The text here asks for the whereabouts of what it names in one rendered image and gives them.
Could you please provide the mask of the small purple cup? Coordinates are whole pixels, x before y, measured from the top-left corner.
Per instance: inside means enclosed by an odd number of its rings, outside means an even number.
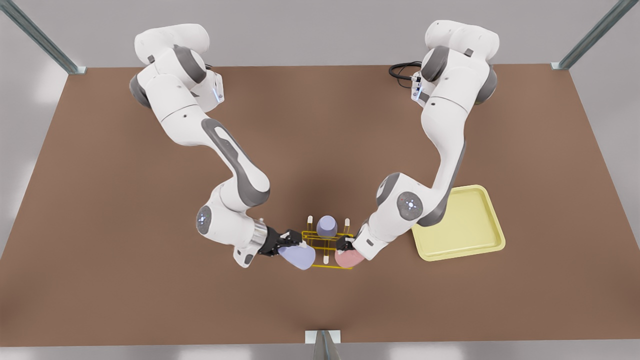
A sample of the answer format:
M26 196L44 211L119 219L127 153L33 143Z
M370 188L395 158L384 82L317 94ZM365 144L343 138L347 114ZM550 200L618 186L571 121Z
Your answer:
M338 222L333 216L324 215L317 222L316 233L320 237L331 239L338 234Z

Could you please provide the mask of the silver frame post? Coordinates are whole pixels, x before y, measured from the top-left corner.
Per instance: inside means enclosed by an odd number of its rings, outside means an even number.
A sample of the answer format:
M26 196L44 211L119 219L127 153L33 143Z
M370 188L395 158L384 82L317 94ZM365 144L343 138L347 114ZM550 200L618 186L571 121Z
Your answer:
M0 0L0 10L68 75L84 75L86 73L86 66L75 64L13 0Z
M312 360L342 360L336 344L341 343L340 330L306 330L305 344L314 344Z
M551 62L553 70L568 71L610 31L640 0L617 0L604 16L592 27L578 43L558 62Z

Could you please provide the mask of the pink cup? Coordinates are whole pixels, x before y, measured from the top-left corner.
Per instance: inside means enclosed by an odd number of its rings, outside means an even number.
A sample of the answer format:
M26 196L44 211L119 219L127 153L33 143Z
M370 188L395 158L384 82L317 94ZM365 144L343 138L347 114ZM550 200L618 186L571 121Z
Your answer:
M352 268L365 260L366 258L359 253L358 250L337 250L334 253L334 260L339 267Z

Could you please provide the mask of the lavender cup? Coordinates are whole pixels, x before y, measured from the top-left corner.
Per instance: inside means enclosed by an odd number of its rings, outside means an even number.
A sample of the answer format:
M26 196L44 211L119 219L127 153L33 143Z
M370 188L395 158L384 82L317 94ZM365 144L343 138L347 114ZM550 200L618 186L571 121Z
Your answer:
M316 259L316 249L308 244L281 247L278 249L278 253L284 260L302 271L311 268Z

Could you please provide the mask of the pale yellow tray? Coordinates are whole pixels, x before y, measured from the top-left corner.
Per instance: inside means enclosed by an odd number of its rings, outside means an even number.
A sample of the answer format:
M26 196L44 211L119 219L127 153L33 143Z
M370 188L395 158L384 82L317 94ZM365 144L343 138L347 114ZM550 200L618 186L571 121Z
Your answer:
M506 244L489 192L477 184L453 187L442 220L411 230L417 253L427 262L496 252Z

